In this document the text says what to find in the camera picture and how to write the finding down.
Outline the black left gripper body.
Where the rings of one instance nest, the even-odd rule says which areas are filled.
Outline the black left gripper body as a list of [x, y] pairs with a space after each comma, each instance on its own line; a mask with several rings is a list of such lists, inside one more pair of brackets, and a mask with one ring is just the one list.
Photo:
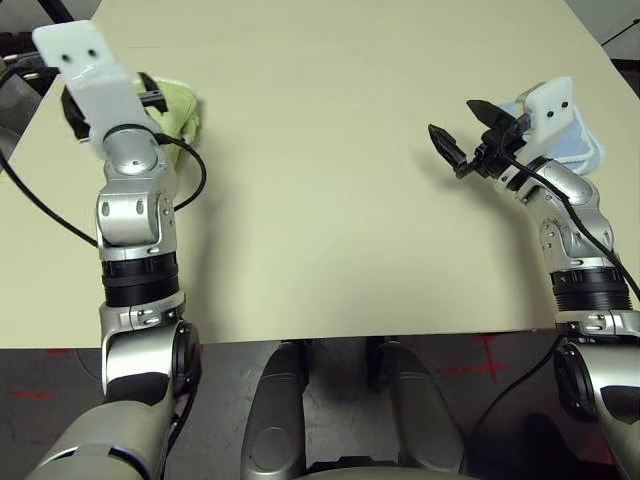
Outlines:
[[142, 90], [137, 93], [144, 108], [154, 108], [159, 113], [167, 113], [168, 105], [158, 83], [144, 72], [138, 73]]

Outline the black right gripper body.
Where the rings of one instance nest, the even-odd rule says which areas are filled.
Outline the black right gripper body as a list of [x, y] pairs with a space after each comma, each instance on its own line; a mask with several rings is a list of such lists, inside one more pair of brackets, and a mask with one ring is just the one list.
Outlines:
[[496, 121], [481, 136], [481, 144], [476, 147], [470, 162], [463, 161], [454, 169], [457, 179], [463, 179], [471, 173], [477, 173], [483, 178], [498, 180], [511, 166], [507, 159], [517, 148], [525, 142], [514, 134], [516, 119], [504, 116]]

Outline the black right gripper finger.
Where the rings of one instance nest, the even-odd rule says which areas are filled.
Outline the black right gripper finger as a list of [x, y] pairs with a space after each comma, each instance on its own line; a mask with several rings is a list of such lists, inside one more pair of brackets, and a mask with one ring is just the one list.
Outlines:
[[436, 151], [453, 169], [460, 169], [467, 164], [466, 154], [446, 130], [434, 124], [429, 124], [427, 130]]
[[467, 100], [466, 105], [478, 121], [489, 128], [508, 128], [515, 117], [486, 100]]

